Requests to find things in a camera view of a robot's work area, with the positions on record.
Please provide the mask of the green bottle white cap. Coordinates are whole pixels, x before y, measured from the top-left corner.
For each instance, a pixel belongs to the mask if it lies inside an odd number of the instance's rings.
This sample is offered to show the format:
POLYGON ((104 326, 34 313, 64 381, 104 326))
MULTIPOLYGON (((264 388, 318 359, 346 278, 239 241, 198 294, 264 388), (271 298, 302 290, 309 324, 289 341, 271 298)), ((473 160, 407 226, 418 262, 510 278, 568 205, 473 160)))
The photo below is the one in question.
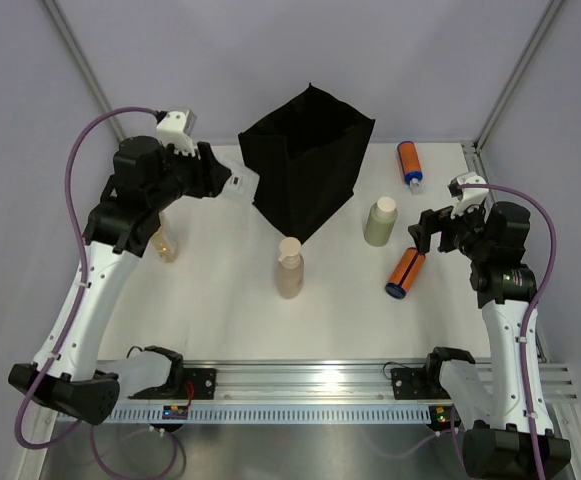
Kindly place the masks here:
POLYGON ((398 210, 395 200, 387 196, 379 198, 369 210, 364 228, 365 241, 373 247, 385 246, 390 239, 397 218, 398 210))

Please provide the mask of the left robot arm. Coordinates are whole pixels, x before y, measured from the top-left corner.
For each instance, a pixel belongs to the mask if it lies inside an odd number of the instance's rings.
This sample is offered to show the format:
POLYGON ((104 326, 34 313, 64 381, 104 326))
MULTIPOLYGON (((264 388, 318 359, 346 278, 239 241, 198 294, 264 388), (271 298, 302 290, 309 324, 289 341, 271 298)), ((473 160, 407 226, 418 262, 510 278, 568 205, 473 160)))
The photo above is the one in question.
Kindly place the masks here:
POLYGON ((34 403, 91 425, 101 424, 121 398, 170 399, 183 391, 181 354, 148 346, 101 362, 99 348, 126 281, 161 226, 161 213, 183 196, 218 197, 231 177, 209 143, 184 154, 149 136, 121 142, 113 168, 82 235, 86 263, 51 334, 35 358, 14 365, 8 377, 34 403))

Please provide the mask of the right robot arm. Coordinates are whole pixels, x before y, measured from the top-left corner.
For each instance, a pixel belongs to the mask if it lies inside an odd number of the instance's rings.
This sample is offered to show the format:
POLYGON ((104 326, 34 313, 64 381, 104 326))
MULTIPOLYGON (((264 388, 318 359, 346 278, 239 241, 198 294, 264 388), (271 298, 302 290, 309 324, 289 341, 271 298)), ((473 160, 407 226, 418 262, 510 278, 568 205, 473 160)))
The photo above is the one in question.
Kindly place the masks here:
POLYGON ((485 388, 465 350, 437 347, 423 372, 431 395, 449 395, 465 428, 461 457, 474 479, 552 479, 568 466, 571 447, 556 436, 542 392, 537 359, 538 292, 523 263, 530 213, 511 202, 426 210, 409 227, 418 254, 440 234, 442 252, 471 261, 470 284, 484 320, 493 386, 485 388))

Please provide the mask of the beige pump bottle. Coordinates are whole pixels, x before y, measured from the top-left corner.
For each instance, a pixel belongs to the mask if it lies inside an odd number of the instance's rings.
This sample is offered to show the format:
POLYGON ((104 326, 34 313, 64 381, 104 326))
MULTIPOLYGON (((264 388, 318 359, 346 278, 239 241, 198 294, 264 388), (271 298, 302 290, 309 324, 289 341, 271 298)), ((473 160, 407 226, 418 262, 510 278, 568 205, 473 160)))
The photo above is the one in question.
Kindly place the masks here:
POLYGON ((279 245, 275 281, 277 290, 284 299, 295 298, 303 287, 304 259, 301 247, 301 242, 295 237, 286 237, 279 245))

